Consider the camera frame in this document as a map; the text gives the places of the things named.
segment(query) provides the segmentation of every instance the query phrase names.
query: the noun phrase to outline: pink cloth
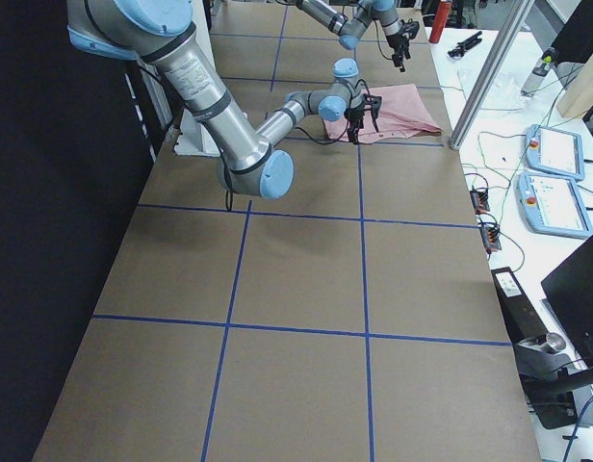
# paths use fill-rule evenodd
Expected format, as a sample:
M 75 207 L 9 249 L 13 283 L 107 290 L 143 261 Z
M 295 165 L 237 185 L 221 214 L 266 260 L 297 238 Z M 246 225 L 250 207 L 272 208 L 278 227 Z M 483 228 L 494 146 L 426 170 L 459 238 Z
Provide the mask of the pink cloth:
M 358 139 L 364 144 L 372 144 L 387 138 L 410 138 L 421 132 L 440 132 L 433 117 L 427 111 L 419 91 L 414 84 L 370 89 L 374 96 L 382 96 L 382 106 L 377 118 L 376 132 L 372 123 L 372 113 L 365 112 Z M 324 121 L 324 128 L 330 140 L 335 140 L 346 130 L 346 119 L 342 116 L 336 122 Z M 348 141 L 345 133 L 341 141 Z

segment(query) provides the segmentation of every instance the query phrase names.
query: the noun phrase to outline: metal pole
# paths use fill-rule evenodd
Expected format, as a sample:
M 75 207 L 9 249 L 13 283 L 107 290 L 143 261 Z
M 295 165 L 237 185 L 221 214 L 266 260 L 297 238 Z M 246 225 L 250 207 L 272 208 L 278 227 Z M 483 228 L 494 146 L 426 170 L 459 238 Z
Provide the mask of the metal pole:
M 512 6 L 510 13 L 508 13 L 506 22 L 491 47 L 482 71 L 478 75 L 474 89 L 466 102 L 466 107 L 463 108 L 463 112 L 452 132 L 449 141 L 451 149 L 459 149 L 468 135 L 468 131 L 477 117 L 487 91 L 489 91 L 489 88 L 493 84 L 508 50 L 512 46 L 512 42 L 521 29 L 521 25 L 524 23 L 533 4 L 534 0 L 515 0 L 515 4 Z

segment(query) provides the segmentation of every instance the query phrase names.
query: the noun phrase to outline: black monitor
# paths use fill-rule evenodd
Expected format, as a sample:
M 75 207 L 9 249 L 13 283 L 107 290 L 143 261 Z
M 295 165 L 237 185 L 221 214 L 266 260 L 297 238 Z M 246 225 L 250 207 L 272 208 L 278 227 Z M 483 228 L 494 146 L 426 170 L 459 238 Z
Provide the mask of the black monitor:
M 588 366 L 593 366 L 593 235 L 543 281 L 559 323 Z

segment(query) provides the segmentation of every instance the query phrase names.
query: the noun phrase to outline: black curtain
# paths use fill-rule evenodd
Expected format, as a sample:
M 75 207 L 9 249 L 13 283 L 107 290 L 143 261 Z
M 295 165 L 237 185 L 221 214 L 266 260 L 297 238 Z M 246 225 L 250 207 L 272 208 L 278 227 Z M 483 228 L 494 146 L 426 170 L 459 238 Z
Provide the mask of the black curtain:
M 587 63 L 593 54 L 593 0 L 582 0 L 552 47 L 560 63 Z
M 66 23 L 0 1 L 0 462 L 32 458 L 151 169 L 123 63 Z

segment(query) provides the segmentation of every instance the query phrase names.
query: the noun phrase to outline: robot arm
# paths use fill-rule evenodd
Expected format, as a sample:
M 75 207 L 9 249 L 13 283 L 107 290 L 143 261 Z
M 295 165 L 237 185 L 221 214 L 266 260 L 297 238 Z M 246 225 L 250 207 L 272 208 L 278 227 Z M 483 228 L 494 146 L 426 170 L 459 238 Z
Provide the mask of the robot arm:
M 278 198 L 288 191 L 292 159 L 273 146 L 305 116 L 337 119 L 345 113 L 357 136 L 360 114 L 362 126 L 366 102 L 354 60 L 336 63 L 328 90 L 291 94 L 254 130 L 196 43 L 189 0 L 68 0 L 67 6 L 76 48 L 122 60 L 141 57 L 166 76 L 218 145 L 219 180 L 235 193 Z
M 358 0 L 348 5 L 356 7 L 352 19 L 338 13 L 323 0 L 296 0 L 295 6 L 303 10 L 330 32 L 339 36 L 339 41 L 347 50 L 356 48 L 373 20 L 380 22 L 386 41 L 393 48 L 393 64 L 401 72 L 405 71 L 404 59 L 410 59 L 410 40 L 419 32 L 419 23 L 400 20 L 394 0 Z

